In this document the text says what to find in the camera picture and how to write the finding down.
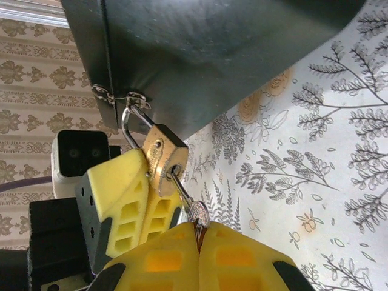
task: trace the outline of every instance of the purple cable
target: purple cable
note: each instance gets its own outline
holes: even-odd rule
[[[12,181],[5,184],[0,184],[0,192],[16,189],[20,187],[25,187],[25,186],[46,184],[51,182],[52,182],[51,176]]]

